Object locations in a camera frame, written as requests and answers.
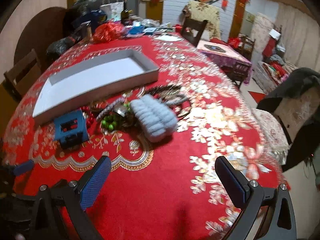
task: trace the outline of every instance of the red mat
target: red mat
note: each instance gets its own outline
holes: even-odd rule
[[[263,93],[257,93],[257,92],[252,92],[252,91],[248,91],[250,93],[250,95],[253,97],[254,101],[257,102],[257,104],[263,99],[265,98],[266,94]]]

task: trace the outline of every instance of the wooden chair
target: wooden chair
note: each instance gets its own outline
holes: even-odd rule
[[[244,56],[247,60],[251,60],[254,44],[256,40],[252,41],[248,38],[248,36],[241,37],[242,46],[238,49],[242,56]]]
[[[189,17],[186,17],[182,26],[181,35],[183,38],[185,38],[187,41],[189,41],[193,46],[197,46],[199,43],[199,40],[202,36],[202,33],[207,25],[208,21],[204,20],[202,22],[193,20]],[[193,36],[192,30],[198,31],[196,37]]]
[[[31,52],[17,62],[11,70],[6,71],[4,77],[13,91],[22,98],[41,76],[40,69],[39,59],[35,50],[32,49]]]
[[[240,89],[242,82],[247,78],[250,70],[250,66],[240,62],[236,62],[233,68],[229,66],[223,66],[221,68],[228,78]]]

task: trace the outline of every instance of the red tablecloth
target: red tablecloth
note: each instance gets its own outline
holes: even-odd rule
[[[94,123],[88,130],[89,141],[63,151],[52,141],[52,123],[34,126],[32,112],[41,87],[61,69],[121,49],[141,51],[155,61],[160,67],[156,84],[181,84],[191,98],[191,114],[179,122],[171,138],[158,144],[150,144],[139,130],[109,132]],[[101,73],[111,74],[112,70]],[[123,95],[131,100],[144,89]],[[25,194],[36,194],[40,185],[51,186],[61,178],[79,179],[101,155],[109,155],[112,172],[87,209],[105,239],[201,239],[215,232],[213,228],[227,230],[238,212],[214,171],[215,158],[221,154],[263,186],[284,182],[242,96],[216,65],[184,40],[141,37],[74,46],[25,95],[6,129],[4,149],[11,164],[27,159],[36,163],[16,179],[16,191]]]

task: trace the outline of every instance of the red plastic bag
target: red plastic bag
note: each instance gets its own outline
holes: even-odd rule
[[[95,42],[110,42],[115,41],[122,36],[124,26],[120,23],[108,22],[101,24],[96,28],[93,35]]]
[[[229,38],[228,39],[228,45],[230,45],[233,48],[238,48],[240,45],[241,39],[239,37],[236,38]]]

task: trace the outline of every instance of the metal screw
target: metal screw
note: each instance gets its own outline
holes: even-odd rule
[[[77,185],[77,181],[76,180],[72,180],[72,181],[70,181],[69,183],[68,183],[68,185],[69,185],[69,187],[74,187],[74,186],[76,186]]]
[[[42,186],[40,186],[40,191],[44,191],[44,190],[46,190],[47,189],[47,185],[42,185]]]
[[[251,185],[252,187],[257,187],[259,184],[258,184],[258,182],[256,182],[255,180],[251,180],[251,181],[250,181],[250,185]]]
[[[287,186],[286,186],[285,184],[281,184],[281,185],[280,185],[280,188],[281,188],[282,190],[287,190]]]

